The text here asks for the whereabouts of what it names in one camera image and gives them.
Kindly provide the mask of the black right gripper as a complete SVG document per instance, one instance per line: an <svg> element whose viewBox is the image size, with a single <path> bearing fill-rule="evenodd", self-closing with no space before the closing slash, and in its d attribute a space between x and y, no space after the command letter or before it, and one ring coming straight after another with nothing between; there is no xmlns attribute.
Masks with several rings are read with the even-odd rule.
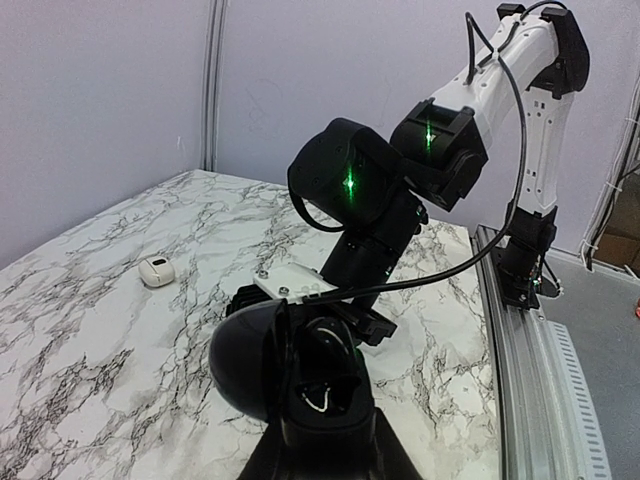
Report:
<svg viewBox="0 0 640 480"><path fill-rule="evenodd" d="M345 322L349 325L352 335L361 343L371 347L378 346L385 339L391 338L397 325L371 308L344 305Z"/></svg>

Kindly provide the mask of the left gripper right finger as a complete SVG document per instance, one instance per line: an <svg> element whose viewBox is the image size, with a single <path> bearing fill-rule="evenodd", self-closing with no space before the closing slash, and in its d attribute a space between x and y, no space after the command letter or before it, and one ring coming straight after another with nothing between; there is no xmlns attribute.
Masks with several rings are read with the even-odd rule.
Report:
<svg viewBox="0 0 640 480"><path fill-rule="evenodd" d="M421 474L380 408L375 409L372 448L373 479L422 480Z"/></svg>

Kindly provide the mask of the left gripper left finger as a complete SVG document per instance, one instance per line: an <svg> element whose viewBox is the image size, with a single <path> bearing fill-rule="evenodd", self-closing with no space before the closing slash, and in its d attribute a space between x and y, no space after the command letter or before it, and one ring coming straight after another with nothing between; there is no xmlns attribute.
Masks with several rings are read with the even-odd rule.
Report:
<svg viewBox="0 0 640 480"><path fill-rule="evenodd" d="M285 480L289 477L281 425L270 423L239 474L239 480Z"/></svg>

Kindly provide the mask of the black round charging case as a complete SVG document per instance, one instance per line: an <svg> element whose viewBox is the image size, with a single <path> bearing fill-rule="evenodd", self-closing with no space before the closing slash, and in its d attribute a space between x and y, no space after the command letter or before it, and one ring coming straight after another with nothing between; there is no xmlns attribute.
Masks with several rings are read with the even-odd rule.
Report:
<svg viewBox="0 0 640 480"><path fill-rule="evenodd" d="M292 450L363 450L373 442L369 376L343 304L284 300L229 315L215 330L208 362L236 410L275 425Z"/></svg>

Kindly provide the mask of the white earbud charging case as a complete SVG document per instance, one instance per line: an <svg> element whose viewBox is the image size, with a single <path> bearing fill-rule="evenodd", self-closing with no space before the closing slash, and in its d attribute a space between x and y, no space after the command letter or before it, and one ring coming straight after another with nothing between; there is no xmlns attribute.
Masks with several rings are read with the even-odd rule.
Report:
<svg viewBox="0 0 640 480"><path fill-rule="evenodd" d="M150 288L160 288L175 280L175 269L164 256L147 257L138 264L142 282Z"/></svg>

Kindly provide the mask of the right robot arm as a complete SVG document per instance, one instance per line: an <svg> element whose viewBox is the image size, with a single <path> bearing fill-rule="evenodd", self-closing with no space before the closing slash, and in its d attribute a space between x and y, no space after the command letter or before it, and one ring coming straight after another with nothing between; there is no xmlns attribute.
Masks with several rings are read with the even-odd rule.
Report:
<svg viewBox="0 0 640 480"><path fill-rule="evenodd" d="M307 218L316 207L339 239L321 269L330 285L307 294L342 320L358 342L390 337L373 310L389 276L428 221L451 210L488 162L494 135L519 115L519 172L505 222L478 252L496 271L502 301L537 308L545 256L557 228L557 167L567 116L588 79L590 55L573 13L559 1L504 3L500 25L452 81L418 103L389 139L337 118L298 153L287 172L290 199Z"/></svg>

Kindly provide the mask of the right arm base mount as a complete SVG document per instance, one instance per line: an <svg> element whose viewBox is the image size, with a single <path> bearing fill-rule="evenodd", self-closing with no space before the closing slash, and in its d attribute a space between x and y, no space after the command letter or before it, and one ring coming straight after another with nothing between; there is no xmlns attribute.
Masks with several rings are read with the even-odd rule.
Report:
<svg viewBox="0 0 640 480"><path fill-rule="evenodd" d="M518 207L506 233L507 245L492 249L491 260L505 305L525 310L539 307L536 282L542 261L556 237L557 210L555 206L542 215Z"/></svg>

